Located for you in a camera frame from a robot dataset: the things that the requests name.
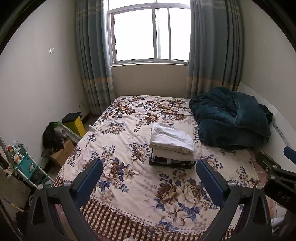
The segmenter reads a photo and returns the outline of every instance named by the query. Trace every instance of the blue gripper pad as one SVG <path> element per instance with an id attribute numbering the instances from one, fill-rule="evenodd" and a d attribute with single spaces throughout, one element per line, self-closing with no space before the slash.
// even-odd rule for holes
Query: blue gripper pad
<path id="1" fill-rule="evenodd" d="M 294 164 L 296 164 L 296 151 L 286 146 L 284 148 L 284 155 L 285 157 L 289 158 Z"/>
<path id="2" fill-rule="evenodd" d="M 74 191 L 76 191 L 75 204 L 81 207 L 87 203 L 89 196 L 96 186 L 103 173 L 103 163 L 101 160 L 94 160 L 90 166 L 75 178 Z"/>
<path id="3" fill-rule="evenodd" d="M 223 207 L 226 202 L 225 191 L 221 188 L 215 177 L 201 160 L 198 160 L 196 163 L 196 173 L 205 186 L 214 205 Z"/>

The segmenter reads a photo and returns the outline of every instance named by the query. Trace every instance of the bed sheet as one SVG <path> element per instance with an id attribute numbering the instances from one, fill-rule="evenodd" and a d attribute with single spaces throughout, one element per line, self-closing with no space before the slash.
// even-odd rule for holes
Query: bed sheet
<path id="1" fill-rule="evenodd" d="M 195 159 L 208 163 L 226 180 L 253 187 L 258 177 L 247 150 L 227 151 L 200 143 L 189 99 L 121 96 L 90 126 L 61 168 L 54 186 L 74 180 L 101 159 L 104 172 L 81 212 L 93 230 L 112 240 L 196 240 L 219 211 L 195 168 L 149 165 L 153 123 L 191 135 Z M 239 206 L 224 239 L 238 221 Z"/>

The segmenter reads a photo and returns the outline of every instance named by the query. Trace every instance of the window sill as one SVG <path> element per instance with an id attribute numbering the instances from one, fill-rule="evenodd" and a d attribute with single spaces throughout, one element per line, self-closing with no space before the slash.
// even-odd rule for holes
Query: window sill
<path id="1" fill-rule="evenodd" d="M 177 64 L 177 63 L 156 63 L 156 62 L 152 62 L 152 63 L 124 63 L 124 64 L 111 64 L 111 67 L 115 67 L 115 66 L 125 66 L 125 65 L 138 65 L 138 64 L 170 64 L 170 65 L 184 65 L 184 66 L 188 66 L 188 64 Z"/>

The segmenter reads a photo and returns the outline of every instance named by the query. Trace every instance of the window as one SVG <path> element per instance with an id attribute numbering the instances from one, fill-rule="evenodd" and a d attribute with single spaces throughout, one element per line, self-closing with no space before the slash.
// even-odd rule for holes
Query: window
<path id="1" fill-rule="evenodd" d="M 109 0 L 112 64 L 188 64 L 190 0 Z"/>

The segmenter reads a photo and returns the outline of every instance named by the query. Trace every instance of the dark teal blanket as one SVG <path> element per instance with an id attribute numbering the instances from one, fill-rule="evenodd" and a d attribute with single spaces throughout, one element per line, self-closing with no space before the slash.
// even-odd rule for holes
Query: dark teal blanket
<path id="1" fill-rule="evenodd" d="M 269 141 L 273 114 L 253 96 L 215 87 L 192 98 L 189 107 L 199 126 L 200 141 L 208 146 L 260 148 Z"/>

